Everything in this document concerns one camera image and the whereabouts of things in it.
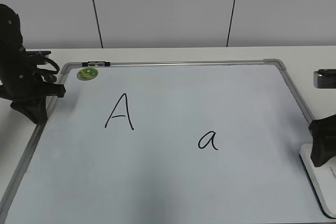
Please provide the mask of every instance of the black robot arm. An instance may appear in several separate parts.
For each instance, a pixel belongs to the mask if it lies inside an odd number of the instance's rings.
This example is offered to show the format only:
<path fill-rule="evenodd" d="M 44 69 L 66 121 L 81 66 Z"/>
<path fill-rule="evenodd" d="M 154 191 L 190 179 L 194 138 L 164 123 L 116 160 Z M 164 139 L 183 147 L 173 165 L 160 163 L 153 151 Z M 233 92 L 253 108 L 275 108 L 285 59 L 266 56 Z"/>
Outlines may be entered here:
<path fill-rule="evenodd" d="M 22 45 L 19 16 L 0 4 L 0 98 L 11 100 L 11 108 L 36 124 L 47 121 L 46 97 L 63 97 L 63 85 L 54 84 L 58 65 L 48 58 L 50 51 L 27 52 Z M 49 63 L 54 70 L 37 65 Z"/>

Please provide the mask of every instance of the whiteboard frame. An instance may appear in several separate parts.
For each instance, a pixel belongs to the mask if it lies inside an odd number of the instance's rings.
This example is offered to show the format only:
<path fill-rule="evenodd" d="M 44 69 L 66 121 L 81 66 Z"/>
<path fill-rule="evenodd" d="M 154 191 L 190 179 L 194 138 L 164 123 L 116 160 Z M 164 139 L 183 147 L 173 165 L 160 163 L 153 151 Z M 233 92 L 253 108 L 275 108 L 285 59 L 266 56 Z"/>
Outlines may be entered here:
<path fill-rule="evenodd" d="M 111 68 L 111 67 L 148 67 L 148 66 L 236 66 L 236 65 L 274 65 L 279 70 L 282 75 L 287 87 L 289 88 L 291 94 L 293 95 L 295 101 L 297 102 L 300 110 L 302 111 L 307 122 L 310 123 L 314 120 L 314 117 L 303 100 L 300 92 L 296 88 L 291 77 L 286 71 L 284 63 L 279 59 L 264 59 L 264 60 L 236 60 L 236 61 L 195 61 L 195 62 L 125 62 L 125 63 L 113 63 L 106 61 L 89 61 L 89 62 L 69 62 L 64 65 L 60 72 L 60 77 L 58 84 L 65 84 L 68 77 L 68 73 L 72 69 L 83 68 L 83 67 L 95 67 L 95 68 Z M 51 115 L 56 102 L 57 97 L 47 98 L 47 114 L 48 117 Z M 0 201 L 0 224 L 4 224 L 8 210 L 14 200 L 16 192 L 20 186 L 20 183 L 27 171 L 30 160 L 34 155 L 35 149 L 38 145 L 42 132 L 46 124 L 36 125 L 33 134 L 31 135 L 29 142 L 20 158 L 20 161 L 12 175 L 12 178 L 7 186 L 7 189 Z"/>

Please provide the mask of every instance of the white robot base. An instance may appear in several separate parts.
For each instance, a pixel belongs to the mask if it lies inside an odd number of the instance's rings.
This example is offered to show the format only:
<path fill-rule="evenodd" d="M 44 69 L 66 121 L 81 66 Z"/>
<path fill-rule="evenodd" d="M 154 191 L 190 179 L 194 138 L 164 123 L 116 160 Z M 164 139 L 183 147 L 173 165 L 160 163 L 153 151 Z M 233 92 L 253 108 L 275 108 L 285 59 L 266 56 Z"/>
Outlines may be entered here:
<path fill-rule="evenodd" d="M 336 157 L 321 167 L 314 167 L 311 161 L 312 144 L 304 144 L 300 156 L 310 178 L 323 213 L 329 218 L 336 218 Z"/>

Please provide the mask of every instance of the black mechanical arm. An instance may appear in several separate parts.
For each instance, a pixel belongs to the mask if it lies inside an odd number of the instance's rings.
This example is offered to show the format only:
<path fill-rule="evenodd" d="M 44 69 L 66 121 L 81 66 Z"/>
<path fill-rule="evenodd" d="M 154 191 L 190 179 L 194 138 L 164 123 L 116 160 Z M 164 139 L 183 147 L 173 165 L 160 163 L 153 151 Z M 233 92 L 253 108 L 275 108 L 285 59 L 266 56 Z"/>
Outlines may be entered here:
<path fill-rule="evenodd" d="M 314 85 L 319 89 L 336 89 L 336 69 L 314 72 Z M 320 167 L 336 156 L 336 115 L 313 120 L 309 130 L 313 136 L 310 158 L 315 167 Z"/>
<path fill-rule="evenodd" d="M 63 85 L 54 84 L 58 65 L 48 58 L 50 51 L 28 52 L 23 47 L 19 16 L 0 4 L 0 98 L 36 124 L 47 121 L 46 97 L 63 97 Z M 38 68 L 51 64 L 54 70 Z"/>

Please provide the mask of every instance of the black marker writing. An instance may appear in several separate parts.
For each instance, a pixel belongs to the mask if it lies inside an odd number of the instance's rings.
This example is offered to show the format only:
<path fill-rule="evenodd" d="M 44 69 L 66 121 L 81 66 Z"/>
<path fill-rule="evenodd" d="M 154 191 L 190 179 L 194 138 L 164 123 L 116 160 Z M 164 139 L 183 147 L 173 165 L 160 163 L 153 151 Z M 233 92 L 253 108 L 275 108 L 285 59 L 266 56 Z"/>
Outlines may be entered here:
<path fill-rule="evenodd" d="M 205 137 L 208 136 L 209 134 L 211 134 L 211 137 L 210 137 L 209 141 L 208 141 L 205 145 L 201 146 L 201 141 L 203 140 L 203 138 L 205 138 Z M 214 131 L 209 131 L 209 132 L 206 133 L 204 136 L 202 136 L 201 139 L 200 139 L 199 142 L 198 142 L 198 148 L 200 148 L 200 149 L 204 149 L 204 148 L 211 142 L 212 147 L 213 147 L 215 150 L 218 150 L 218 149 L 216 148 L 215 144 L 214 144 L 214 138 L 215 138 L 215 135 L 216 135 L 216 132 L 214 132 Z"/>
<path fill-rule="evenodd" d="M 112 116 L 113 113 L 114 113 L 114 111 L 115 111 L 115 109 L 117 108 L 119 102 L 121 101 L 121 99 L 122 99 L 123 97 L 125 97 L 125 105 L 126 105 L 126 112 L 127 112 L 128 122 L 129 122 L 129 124 L 130 124 L 130 126 L 131 126 L 131 129 L 134 131 L 134 128 L 133 128 L 133 125 L 132 125 L 132 122 L 131 122 L 131 119 L 130 119 L 130 113 L 129 113 L 129 111 L 128 111 L 128 101 L 127 101 L 127 95 L 126 95 L 126 93 L 124 93 L 124 94 L 121 95 L 121 97 L 119 98 L 118 102 L 117 102 L 116 105 L 114 106 L 114 108 L 113 108 L 113 110 L 112 110 L 112 113 L 110 114 L 109 118 L 108 118 L 107 121 L 106 121 L 105 127 L 107 127 L 107 124 L 109 123 L 109 121 L 110 121 L 111 118 L 125 117 L 125 115 L 114 115 L 114 116 Z"/>

